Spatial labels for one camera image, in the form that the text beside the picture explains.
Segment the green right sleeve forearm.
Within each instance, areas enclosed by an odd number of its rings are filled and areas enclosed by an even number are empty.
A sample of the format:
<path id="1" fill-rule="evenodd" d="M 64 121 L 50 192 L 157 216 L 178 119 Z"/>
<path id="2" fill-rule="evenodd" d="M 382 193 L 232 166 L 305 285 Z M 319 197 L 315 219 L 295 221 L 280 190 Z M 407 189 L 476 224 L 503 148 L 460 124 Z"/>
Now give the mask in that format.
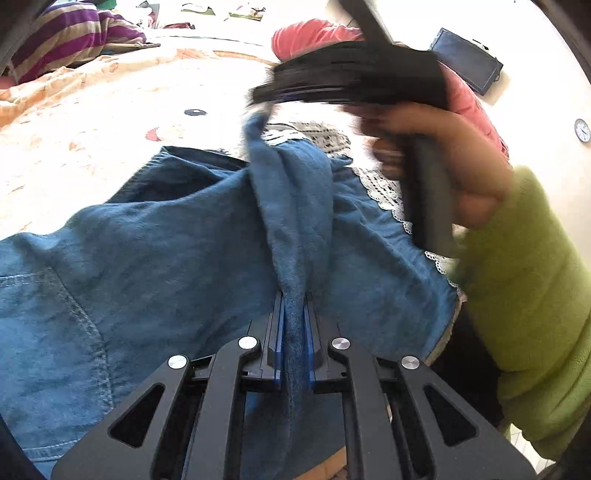
<path id="1" fill-rule="evenodd" d="M 531 170 L 516 169 L 501 208 L 466 234 L 456 277 L 501 371 L 505 419 L 558 460 L 590 410 L 590 271 Z"/>

